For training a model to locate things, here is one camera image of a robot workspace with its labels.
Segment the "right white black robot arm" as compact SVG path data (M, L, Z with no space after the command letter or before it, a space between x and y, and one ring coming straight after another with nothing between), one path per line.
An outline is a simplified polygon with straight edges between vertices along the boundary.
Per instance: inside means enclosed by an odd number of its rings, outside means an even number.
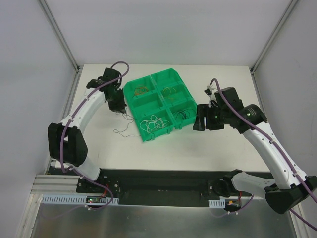
M284 214L316 190L316 176L308 176L289 158L257 105L244 106L233 87L218 92L208 86L205 93L210 100L197 106L193 130L220 130L225 125L238 130L253 145L273 176L266 179L235 169L214 185L216 194L229 197L244 191L265 199L272 210Z

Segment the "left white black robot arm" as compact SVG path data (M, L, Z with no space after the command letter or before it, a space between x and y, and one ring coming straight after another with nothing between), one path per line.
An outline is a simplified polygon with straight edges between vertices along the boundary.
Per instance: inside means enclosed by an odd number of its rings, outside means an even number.
M88 157L88 147L83 133L95 112L103 104L116 113L126 113L123 90L120 88L122 74L113 67L105 68L102 76L90 80L79 104L59 123L48 127L49 153L62 165L74 168L87 177L88 188L99 193L105 181L100 178L101 169Z

